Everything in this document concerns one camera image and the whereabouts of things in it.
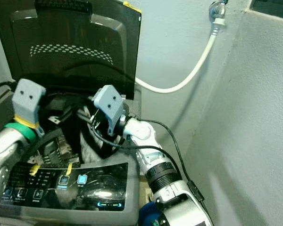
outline open lid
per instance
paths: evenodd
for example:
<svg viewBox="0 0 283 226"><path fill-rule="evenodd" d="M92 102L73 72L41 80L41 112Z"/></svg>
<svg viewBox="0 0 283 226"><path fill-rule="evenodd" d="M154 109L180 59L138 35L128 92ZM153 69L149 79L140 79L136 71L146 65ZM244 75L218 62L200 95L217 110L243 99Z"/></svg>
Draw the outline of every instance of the open lid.
<svg viewBox="0 0 283 226"><path fill-rule="evenodd" d="M116 0L0 0L0 38L13 79L133 99L141 14Z"/></svg>

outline white cable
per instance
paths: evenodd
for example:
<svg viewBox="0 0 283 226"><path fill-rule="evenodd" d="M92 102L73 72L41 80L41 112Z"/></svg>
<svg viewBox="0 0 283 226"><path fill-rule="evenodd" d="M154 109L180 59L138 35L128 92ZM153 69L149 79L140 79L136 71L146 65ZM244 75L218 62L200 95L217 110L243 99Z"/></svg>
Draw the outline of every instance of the white cable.
<svg viewBox="0 0 283 226"><path fill-rule="evenodd" d="M197 72L199 71L199 69L201 68L201 66L203 65L203 63L205 62L205 60L208 57L208 54L210 53L213 44L215 42L216 36L218 34L219 28L220 26L224 26L225 20L221 19L221 18L217 18L214 21L214 28L212 31L212 34L208 40L207 46L205 47L199 61L197 62L197 64L195 65L194 69L191 71L191 73L188 75L188 77L186 77L181 83L179 83L178 85L172 87L172 88L167 88L167 89L161 89L161 88L156 88L154 86L151 86L147 83L145 83L144 81L140 80L139 78L135 78L135 82L137 84L139 84L140 86L144 87L145 89L148 89L152 92L156 92L156 93L173 93L176 92L178 90L180 90L181 88L183 88L186 84L188 84L192 78L197 74Z"/></svg>

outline control panel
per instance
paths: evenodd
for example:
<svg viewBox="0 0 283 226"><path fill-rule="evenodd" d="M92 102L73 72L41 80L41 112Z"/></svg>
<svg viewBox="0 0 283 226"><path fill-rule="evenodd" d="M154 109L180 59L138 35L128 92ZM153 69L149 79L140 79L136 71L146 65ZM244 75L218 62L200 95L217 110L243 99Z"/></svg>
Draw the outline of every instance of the control panel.
<svg viewBox="0 0 283 226"><path fill-rule="evenodd" d="M96 168L40 168L17 164L1 204L63 210L123 211L128 163Z"/></svg>

